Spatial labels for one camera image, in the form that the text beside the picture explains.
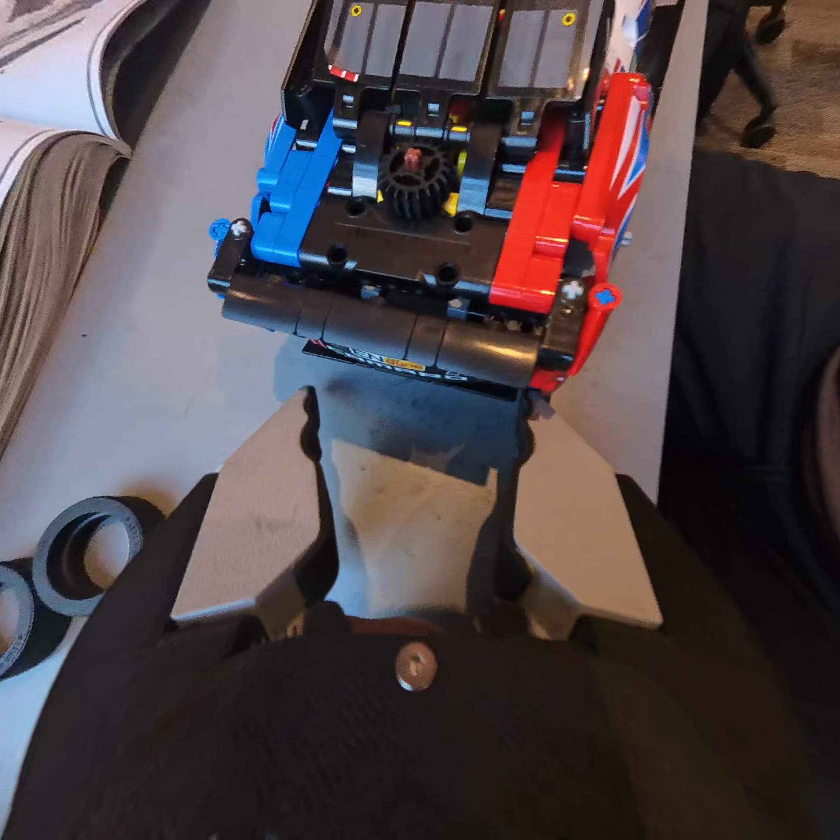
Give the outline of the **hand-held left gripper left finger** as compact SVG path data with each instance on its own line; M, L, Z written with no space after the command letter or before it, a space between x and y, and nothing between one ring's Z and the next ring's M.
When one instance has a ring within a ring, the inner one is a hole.
M340 570L323 474L319 400L304 386L228 456L171 619L179 625L253 616L271 639L302 631Z

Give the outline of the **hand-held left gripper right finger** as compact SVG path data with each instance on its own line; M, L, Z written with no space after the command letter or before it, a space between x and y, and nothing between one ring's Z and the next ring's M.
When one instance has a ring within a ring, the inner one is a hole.
M584 619L657 632L664 618L613 468L538 392L516 408L497 597L541 640L570 640Z

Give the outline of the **black rubber toy tyre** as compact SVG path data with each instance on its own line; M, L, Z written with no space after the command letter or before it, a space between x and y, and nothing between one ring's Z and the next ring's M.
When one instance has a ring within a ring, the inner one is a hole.
M88 545L97 532L120 526L130 563L165 515L140 497L89 497L60 512L42 533L31 565L40 600L68 618L88 617L107 588L97 584L85 566Z
M34 560L1 562L2 623L10 637L2 642L1 680L41 665L64 641L71 618L50 609L37 593Z

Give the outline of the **brick-built toy race car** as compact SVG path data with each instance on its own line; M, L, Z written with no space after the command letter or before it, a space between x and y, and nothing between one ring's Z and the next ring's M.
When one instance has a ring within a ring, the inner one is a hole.
M313 2L226 319L306 354L515 400L581 371L644 179L656 2Z

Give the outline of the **open building instruction booklet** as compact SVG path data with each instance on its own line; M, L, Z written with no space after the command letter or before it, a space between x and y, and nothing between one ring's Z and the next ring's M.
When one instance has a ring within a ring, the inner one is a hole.
M2 2L1 452L209 2Z

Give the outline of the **black office chair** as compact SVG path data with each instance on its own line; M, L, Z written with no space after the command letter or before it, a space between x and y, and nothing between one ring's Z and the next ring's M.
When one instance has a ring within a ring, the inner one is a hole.
M698 128L734 73L759 105L759 114L742 131L741 147L755 150L772 140L778 102L755 47L776 40L785 26L785 1L708 2L697 103Z

